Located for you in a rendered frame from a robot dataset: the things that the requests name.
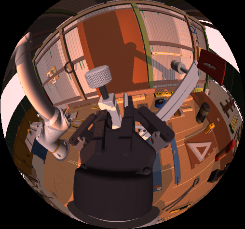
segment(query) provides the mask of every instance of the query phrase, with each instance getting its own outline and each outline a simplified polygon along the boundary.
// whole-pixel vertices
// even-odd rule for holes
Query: white triangle
[[[187,143],[187,145],[191,148],[195,156],[198,158],[198,160],[201,162],[203,158],[205,157],[210,145],[212,144],[211,142],[203,142],[203,143]],[[200,151],[197,150],[197,147],[203,147],[206,146],[206,149],[204,152],[201,154]]]

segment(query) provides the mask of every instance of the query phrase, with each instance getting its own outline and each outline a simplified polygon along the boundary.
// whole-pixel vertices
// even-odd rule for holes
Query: red cylinder
[[[222,149],[217,155],[215,156],[215,162],[221,160],[224,156],[226,156],[233,148],[235,147],[235,139],[232,139],[231,142]]]
[[[48,97],[48,95],[47,95],[47,94],[45,94],[45,95],[47,96],[49,102],[50,102],[51,104],[53,104],[53,103],[51,102],[50,98]]]

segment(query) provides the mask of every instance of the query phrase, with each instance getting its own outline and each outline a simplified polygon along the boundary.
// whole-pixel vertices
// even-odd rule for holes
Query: poster on wall
[[[47,78],[50,78],[53,74],[55,74],[57,71],[56,71],[56,68],[55,68],[55,66],[53,66],[47,73],[46,73],[46,75],[47,75]],[[49,81],[49,84],[51,84],[51,83],[55,83],[56,82],[56,80],[59,78],[59,76],[57,75],[57,76],[55,76],[54,78],[52,78],[50,81]]]

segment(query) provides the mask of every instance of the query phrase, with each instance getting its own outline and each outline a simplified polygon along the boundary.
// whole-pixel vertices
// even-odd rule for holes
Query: sky
[[[239,72],[236,60],[233,56],[233,53],[226,43],[223,36],[216,29],[206,27],[206,34],[208,39],[209,48],[216,52],[220,57],[229,62],[232,66],[236,68]],[[19,102],[26,94],[23,91],[23,88],[20,84],[18,73],[7,84],[1,96],[1,122],[4,137],[6,136],[7,128],[10,122],[10,119],[18,106]]]

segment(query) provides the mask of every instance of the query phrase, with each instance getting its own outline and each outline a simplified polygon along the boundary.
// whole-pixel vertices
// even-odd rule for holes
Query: gray knurled cylinder
[[[96,67],[88,71],[84,76],[90,88],[104,86],[112,80],[108,65]]]
[[[178,72],[179,74],[184,74],[184,72],[181,71],[180,67],[186,68],[186,66],[183,63],[181,63],[181,62],[179,62],[177,60],[172,60],[171,68],[173,70],[175,70],[176,72]]]

